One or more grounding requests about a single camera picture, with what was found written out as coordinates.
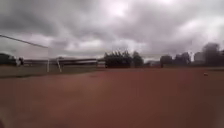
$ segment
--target cloud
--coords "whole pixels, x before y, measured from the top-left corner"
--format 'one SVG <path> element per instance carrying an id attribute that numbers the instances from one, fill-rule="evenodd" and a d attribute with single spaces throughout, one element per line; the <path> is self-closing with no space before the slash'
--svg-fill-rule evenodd
<path id="1" fill-rule="evenodd" d="M 223 6 L 222 0 L 0 0 L 0 33 L 61 49 L 52 56 L 138 50 L 158 58 L 196 52 L 210 41 L 223 45 Z M 5 42 L 11 45 L 4 51 L 13 47 L 23 51 L 15 53 L 20 56 L 48 56 Z"/>

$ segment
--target tree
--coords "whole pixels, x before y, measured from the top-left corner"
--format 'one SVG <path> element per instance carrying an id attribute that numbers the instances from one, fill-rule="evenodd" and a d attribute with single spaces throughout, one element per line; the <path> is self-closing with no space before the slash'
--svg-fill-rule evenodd
<path id="1" fill-rule="evenodd" d="M 123 54 L 120 52 L 105 53 L 104 59 L 107 68 L 128 68 L 131 65 L 131 57 L 127 51 Z"/>
<path id="2" fill-rule="evenodd" d="M 132 58 L 133 58 L 133 64 L 134 64 L 134 66 L 135 67 L 140 67 L 140 66 L 142 66 L 143 65 L 143 59 L 142 59 L 142 57 L 139 55 L 139 53 L 138 52 L 134 52 L 133 53 L 133 56 L 132 56 Z"/>
<path id="3" fill-rule="evenodd" d="M 16 65 L 16 60 L 11 55 L 0 53 L 0 65 Z"/>
<path id="4" fill-rule="evenodd" d="M 220 65 L 221 54 L 219 51 L 219 44 L 217 43 L 208 43 L 203 49 L 202 53 L 205 57 L 205 63 L 208 66 L 218 66 Z"/>
<path id="5" fill-rule="evenodd" d="M 183 64 L 184 65 L 188 65 L 191 63 L 191 57 L 189 55 L 188 52 L 184 52 L 182 55 L 181 55 L 181 58 L 183 60 Z"/>
<path id="6" fill-rule="evenodd" d="M 160 58 L 160 65 L 163 68 L 164 65 L 170 65 L 173 63 L 173 59 L 170 55 L 164 55 Z"/>

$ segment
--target dirt ground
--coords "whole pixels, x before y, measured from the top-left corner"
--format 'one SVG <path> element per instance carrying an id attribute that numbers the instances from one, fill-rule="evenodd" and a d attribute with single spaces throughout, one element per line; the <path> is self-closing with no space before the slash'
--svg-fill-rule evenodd
<path id="1" fill-rule="evenodd" d="M 0 119 L 5 128 L 223 128 L 224 72 L 122 69 L 0 79 Z"/>

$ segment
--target red clay surface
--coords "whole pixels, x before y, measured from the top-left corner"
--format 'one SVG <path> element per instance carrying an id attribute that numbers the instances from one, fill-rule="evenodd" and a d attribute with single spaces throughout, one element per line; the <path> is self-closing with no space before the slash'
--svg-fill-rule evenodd
<path id="1" fill-rule="evenodd" d="M 5 128 L 223 128 L 224 72 L 108 70 L 0 80 Z"/>

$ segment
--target overcast sky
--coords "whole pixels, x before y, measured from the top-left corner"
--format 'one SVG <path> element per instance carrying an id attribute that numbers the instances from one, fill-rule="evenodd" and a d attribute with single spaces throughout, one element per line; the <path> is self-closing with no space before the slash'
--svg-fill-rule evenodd
<path id="1" fill-rule="evenodd" d="M 159 58 L 222 46 L 224 0 L 0 0 L 0 34 L 58 49 L 0 39 L 1 51 L 27 58 L 116 50 Z"/>

